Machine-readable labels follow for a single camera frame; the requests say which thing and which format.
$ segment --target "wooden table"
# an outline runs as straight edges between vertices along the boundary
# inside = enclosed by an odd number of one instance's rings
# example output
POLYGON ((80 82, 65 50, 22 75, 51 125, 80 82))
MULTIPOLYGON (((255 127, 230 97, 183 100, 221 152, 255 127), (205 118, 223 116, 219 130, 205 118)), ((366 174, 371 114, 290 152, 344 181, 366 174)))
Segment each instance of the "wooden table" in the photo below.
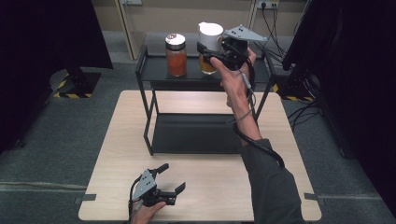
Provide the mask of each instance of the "wooden table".
MULTIPOLYGON (((224 92, 156 92, 162 112, 232 113, 225 104, 224 92)), ((261 93, 256 95, 258 99, 262 96, 261 93)), ((170 168, 156 178, 158 188, 173 191, 186 182, 186 189, 178 195, 175 206, 165 206, 154 220, 253 220, 248 173, 240 155, 156 153, 150 156, 143 139, 146 121, 140 92, 123 91, 86 191, 86 194, 96 194, 96 199, 82 202, 79 218, 127 220, 127 204, 133 181, 145 169, 169 163, 170 168)), ((294 174, 303 202, 304 219, 319 220, 321 212, 318 202, 304 198, 305 193, 314 192, 283 105, 275 93, 269 94, 259 125, 262 136, 270 139, 274 150, 294 174)), ((151 134, 154 126, 155 116, 150 125, 151 134)))

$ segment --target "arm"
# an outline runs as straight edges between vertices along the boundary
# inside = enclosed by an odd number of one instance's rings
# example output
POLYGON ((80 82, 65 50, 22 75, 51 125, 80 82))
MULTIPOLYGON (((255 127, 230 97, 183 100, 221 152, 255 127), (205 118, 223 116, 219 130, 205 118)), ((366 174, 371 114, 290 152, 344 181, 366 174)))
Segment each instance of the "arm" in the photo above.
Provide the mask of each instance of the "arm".
MULTIPOLYGON (((247 51, 254 63, 256 55, 250 49, 247 51)), ((247 137, 271 147, 267 139, 262 139, 252 114, 240 119, 249 111, 247 89, 240 72, 230 71, 216 58, 211 58, 210 62, 221 73, 221 86, 226 91, 229 105, 238 120, 238 129, 247 137)), ((248 74, 246 64, 240 70, 248 74)), ((255 222, 304 223, 301 201, 292 174, 286 168, 280 168, 276 160, 266 152, 245 141, 242 141, 242 145, 241 156, 251 186, 255 222)))

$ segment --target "electrical outlet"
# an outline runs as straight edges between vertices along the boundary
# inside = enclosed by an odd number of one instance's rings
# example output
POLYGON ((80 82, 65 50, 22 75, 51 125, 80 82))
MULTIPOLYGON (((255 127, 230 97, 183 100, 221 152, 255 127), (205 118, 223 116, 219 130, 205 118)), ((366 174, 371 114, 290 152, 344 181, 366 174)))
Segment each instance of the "electrical outlet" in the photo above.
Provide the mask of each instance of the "electrical outlet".
POLYGON ((262 3, 265 3, 265 9, 274 9, 279 6, 279 1, 276 0, 267 0, 267 1, 259 1, 257 4, 257 8, 262 8, 262 3))

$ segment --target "sleeve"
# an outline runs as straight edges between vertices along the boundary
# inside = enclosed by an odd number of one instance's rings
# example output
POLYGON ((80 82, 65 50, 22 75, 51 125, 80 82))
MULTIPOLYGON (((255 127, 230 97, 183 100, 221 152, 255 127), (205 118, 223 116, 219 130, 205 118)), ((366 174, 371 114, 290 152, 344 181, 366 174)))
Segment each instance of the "sleeve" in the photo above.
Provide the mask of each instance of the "sleeve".
MULTIPOLYGON (((268 139, 260 142, 271 148, 268 139)), ((247 145, 240 152, 250 181, 255 223, 305 223, 293 175, 259 148, 247 145)))

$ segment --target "jar lid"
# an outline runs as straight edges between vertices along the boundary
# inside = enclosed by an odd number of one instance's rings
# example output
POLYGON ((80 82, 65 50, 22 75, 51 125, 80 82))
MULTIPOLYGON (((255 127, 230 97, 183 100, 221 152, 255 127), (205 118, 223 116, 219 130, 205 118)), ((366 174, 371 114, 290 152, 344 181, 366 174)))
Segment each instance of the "jar lid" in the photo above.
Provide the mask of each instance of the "jar lid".
POLYGON ((170 34, 165 38, 165 46, 170 50, 181 50, 186 48, 186 37, 180 34, 170 34))

